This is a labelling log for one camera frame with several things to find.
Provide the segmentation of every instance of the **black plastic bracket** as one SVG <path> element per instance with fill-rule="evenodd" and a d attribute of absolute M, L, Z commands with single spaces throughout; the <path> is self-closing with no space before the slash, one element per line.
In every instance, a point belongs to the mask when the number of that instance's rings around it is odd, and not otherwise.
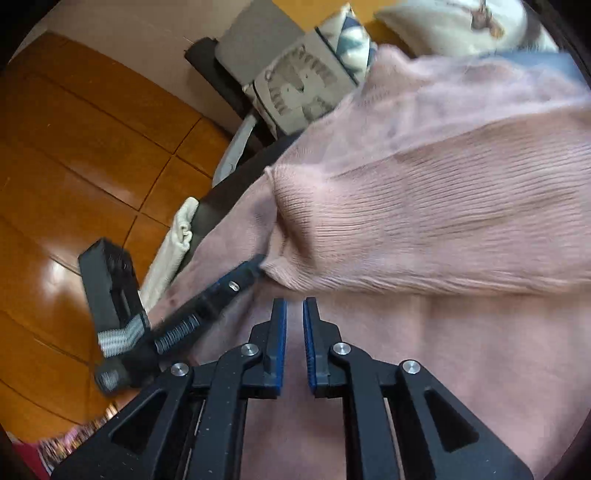
<path fill-rule="evenodd" d="M 264 255 L 241 263 L 181 305 L 151 330 L 138 295 L 131 257 L 102 238 L 79 257 L 80 272 L 101 350 L 95 369 L 105 395 L 148 385 L 160 365 L 182 356 L 217 321 L 223 309 L 261 275 Z"/>
<path fill-rule="evenodd" d="M 53 472 L 53 480 L 237 480 L 249 398 L 281 392 L 285 301 L 217 362 L 176 363 Z"/>
<path fill-rule="evenodd" d="M 344 343 L 304 302 L 309 383 L 317 398 L 343 399 L 348 480 L 398 480 L 389 417 L 407 480 L 531 480 L 501 440 L 414 360 L 391 365 Z"/>

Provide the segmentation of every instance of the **metal screw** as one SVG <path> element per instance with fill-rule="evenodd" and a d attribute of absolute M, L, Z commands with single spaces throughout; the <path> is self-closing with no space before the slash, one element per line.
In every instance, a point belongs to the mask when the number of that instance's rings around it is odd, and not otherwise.
<path fill-rule="evenodd" d="M 254 343 L 245 343 L 240 348 L 240 353 L 245 356 L 254 356 L 258 353 L 258 347 Z"/>
<path fill-rule="evenodd" d="M 333 352 L 337 355 L 348 355 L 351 353 L 351 346 L 348 343 L 339 342 L 333 345 Z"/>
<path fill-rule="evenodd" d="M 174 364 L 170 367 L 170 373 L 175 377 L 184 377 L 189 373 L 189 366 L 187 364 Z"/>
<path fill-rule="evenodd" d="M 404 368 L 406 373 L 414 375 L 421 371 L 421 364 L 416 360 L 406 360 L 402 364 L 402 368 Z"/>

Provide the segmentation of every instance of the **pillow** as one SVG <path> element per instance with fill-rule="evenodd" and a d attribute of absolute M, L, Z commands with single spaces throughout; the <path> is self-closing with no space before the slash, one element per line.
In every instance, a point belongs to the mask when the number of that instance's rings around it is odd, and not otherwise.
<path fill-rule="evenodd" d="M 244 92 L 278 138 L 332 111 L 365 78 L 376 50 L 349 4 L 286 48 Z"/>
<path fill-rule="evenodd" d="M 379 10 L 375 18 L 417 56 L 558 51 L 536 14 L 521 0 L 406 0 Z"/>

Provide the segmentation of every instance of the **blue gripper pad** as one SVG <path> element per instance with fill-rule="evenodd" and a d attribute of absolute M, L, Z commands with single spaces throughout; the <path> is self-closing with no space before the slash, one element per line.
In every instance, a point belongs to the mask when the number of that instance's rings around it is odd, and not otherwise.
<path fill-rule="evenodd" d="M 308 385 L 312 393 L 316 392 L 318 382 L 316 380 L 316 353 L 314 352 L 314 339 L 312 338 L 312 325 L 310 320 L 310 307 L 309 301 L 312 298 L 307 298 L 304 301 L 304 342 L 306 344 L 306 366 L 308 368 Z M 313 299 L 314 307 L 316 311 L 316 299 Z"/>
<path fill-rule="evenodd" d="M 304 301 L 304 340 L 308 385 L 314 396 L 324 397 L 330 380 L 329 348 L 340 342 L 341 338 L 336 325 L 320 320 L 314 297 L 308 297 Z"/>

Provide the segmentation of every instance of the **beige towel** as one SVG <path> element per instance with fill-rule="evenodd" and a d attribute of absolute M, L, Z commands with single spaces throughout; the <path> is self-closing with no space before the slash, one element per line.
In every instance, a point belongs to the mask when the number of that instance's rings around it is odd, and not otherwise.
<path fill-rule="evenodd" d="M 553 72 L 382 48 L 365 86 L 248 189 L 150 312 L 256 252 L 289 287 L 261 282 L 194 350 L 217 359 L 289 299 L 284 390 L 249 402 L 243 479 L 345 478 L 340 403 L 307 388 L 297 291 L 374 358 L 419 360 L 536 478 L 550 472 L 591 407 L 589 112 Z"/>
<path fill-rule="evenodd" d="M 189 197 L 174 214 L 173 225 L 164 237 L 139 291 L 139 298 L 146 312 L 164 294 L 183 257 L 189 251 L 193 237 L 191 220 L 198 206 L 199 202 Z"/>

